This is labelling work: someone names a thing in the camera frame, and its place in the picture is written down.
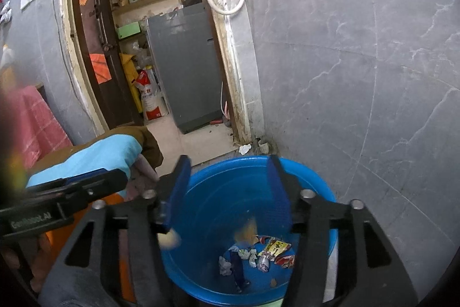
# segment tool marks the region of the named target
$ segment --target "pink towel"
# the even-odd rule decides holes
[[[7,94],[15,124],[15,146],[22,154],[24,167],[52,151],[72,146],[67,134],[34,86]]]

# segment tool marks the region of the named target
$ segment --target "screw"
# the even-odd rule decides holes
[[[364,203],[361,202],[359,199],[353,199],[350,202],[350,205],[355,209],[355,210],[362,210],[364,208]]]
[[[102,199],[98,199],[97,201],[93,202],[93,208],[95,208],[96,210],[100,210],[101,208],[104,208],[105,205],[106,203]]]
[[[148,189],[142,193],[143,199],[152,199],[156,197],[156,191],[153,189]]]
[[[310,190],[310,189],[303,189],[300,192],[300,196],[302,198],[304,198],[304,199],[311,199],[311,198],[314,198],[316,196],[316,193],[313,190]]]

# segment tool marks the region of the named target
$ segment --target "green container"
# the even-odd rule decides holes
[[[128,25],[123,25],[116,30],[118,34],[118,39],[123,39],[132,36],[133,34],[140,33],[140,31],[141,28],[139,27],[139,21],[130,23]]]

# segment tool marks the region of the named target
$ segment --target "blue trash bin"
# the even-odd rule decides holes
[[[264,212],[273,205],[268,186],[268,157],[250,156],[222,161],[194,174],[183,199],[174,229],[182,238],[181,245],[163,251],[166,272],[171,280],[188,294],[218,306],[259,306],[282,299],[292,270],[271,262],[263,273],[243,261],[245,278],[251,281],[241,294],[233,276],[219,274],[219,256],[232,246],[233,235],[248,219],[255,217],[258,234],[283,236],[298,245],[298,235],[279,233],[265,219]],[[297,176],[304,188],[312,189],[329,201],[335,201],[327,184],[305,165],[281,158],[284,169]],[[336,230],[329,235],[329,254],[337,239]],[[275,278],[277,287],[271,288]]]

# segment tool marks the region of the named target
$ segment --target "wooden door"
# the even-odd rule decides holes
[[[78,0],[87,49],[82,53],[91,63],[86,64],[88,75],[95,75],[91,81],[93,90],[100,91],[97,100],[109,128],[119,125],[143,123],[137,112],[128,82],[123,71],[116,31],[109,0]]]

